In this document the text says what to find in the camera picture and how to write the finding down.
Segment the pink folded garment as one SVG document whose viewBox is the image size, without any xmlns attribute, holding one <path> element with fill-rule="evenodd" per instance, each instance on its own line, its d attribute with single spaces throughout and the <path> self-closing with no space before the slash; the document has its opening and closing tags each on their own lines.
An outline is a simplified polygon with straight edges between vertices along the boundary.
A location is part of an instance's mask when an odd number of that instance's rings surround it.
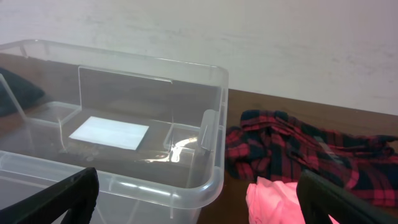
<svg viewBox="0 0 398 224">
<path fill-rule="evenodd" d="M 250 224 L 304 224 L 296 193 L 297 183 L 259 177 L 249 184 L 246 203 Z"/>
</svg>

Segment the white paper label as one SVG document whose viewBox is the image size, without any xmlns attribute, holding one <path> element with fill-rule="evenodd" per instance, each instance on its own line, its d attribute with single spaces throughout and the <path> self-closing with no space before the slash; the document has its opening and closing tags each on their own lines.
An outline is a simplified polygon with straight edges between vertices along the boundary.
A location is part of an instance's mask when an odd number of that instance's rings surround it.
<svg viewBox="0 0 398 224">
<path fill-rule="evenodd" d="M 135 151 L 146 135 L 148 126 L 91 116 L 69 138 Z"/>
</svg>

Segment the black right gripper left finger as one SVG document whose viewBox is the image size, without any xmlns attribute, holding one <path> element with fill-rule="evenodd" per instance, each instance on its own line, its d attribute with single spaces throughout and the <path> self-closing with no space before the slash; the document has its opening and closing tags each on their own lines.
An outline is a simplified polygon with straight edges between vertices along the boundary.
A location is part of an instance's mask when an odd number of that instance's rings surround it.
<svg viewBox="0 0 398 224">
<path fill-rule="evenodd" d="M 89 224 L 99 194 L 97 171 L 83 169 L 46 189 L 1 210 L 1 223 L 54 222 Z"/>
</svg>

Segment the large black garment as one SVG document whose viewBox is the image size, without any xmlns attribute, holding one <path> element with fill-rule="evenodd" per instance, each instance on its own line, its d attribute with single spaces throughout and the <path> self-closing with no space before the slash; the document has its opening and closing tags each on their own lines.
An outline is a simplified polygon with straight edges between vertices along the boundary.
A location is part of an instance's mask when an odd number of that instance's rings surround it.
<svg viewBox="0 0 398 224">
<path fill-rule="evenodd" d="M 45 92 L 38 86 L 4 68 L 1 68 L 1 75 L 23 110 L 34 106 L 45 95 Z M 6 87 L 1 83 L 1 117 L 16 112 L 16 105 L 8 94 Z"/>
</svg>

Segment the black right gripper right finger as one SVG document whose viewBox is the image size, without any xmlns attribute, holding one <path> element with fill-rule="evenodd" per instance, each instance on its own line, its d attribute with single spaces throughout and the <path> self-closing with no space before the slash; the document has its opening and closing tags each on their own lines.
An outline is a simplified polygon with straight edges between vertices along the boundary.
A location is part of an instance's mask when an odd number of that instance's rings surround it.
<svg viewBox="0 0 398 224">
<path fill-rule="evenodd" d="M 305 170 L 297 197 L 306 224 L 397 224 L 397 218 L 357 198 L 319 175 Z"/>
</svg>

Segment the red plaid flannel shirt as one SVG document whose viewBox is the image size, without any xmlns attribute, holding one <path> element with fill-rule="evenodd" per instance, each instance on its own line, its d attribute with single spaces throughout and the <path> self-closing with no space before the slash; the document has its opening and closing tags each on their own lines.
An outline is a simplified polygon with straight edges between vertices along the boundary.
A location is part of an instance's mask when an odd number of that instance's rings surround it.
<svg viewBox="0 0 398 224">
<path fill-rule="evenodd" d="M 225 167 L 236 179 L 285 183 L 310 170 L 375 206 L 396 207 L 396 141 L 316 128 L 283 111 L 248 110 L 226 132 Z"/>
</svg>

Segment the clear plastic storage bin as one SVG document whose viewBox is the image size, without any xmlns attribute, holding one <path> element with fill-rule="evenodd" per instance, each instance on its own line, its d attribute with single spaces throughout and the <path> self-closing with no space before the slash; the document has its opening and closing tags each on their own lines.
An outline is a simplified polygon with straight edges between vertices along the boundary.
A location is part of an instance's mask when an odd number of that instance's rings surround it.
<svg viewBox="0 0 398 224">
<path fill-rule="evenodd" d="M 44 40 L 1 46 L 1 68 L 45 95 L 1 117 L 1 207 L 96 169 L 92 223 L 196 223 L 220 194 L 228 72 Z M 148 126 L 133 150 L 69 138 L 89 117 Z"/>
</svg>

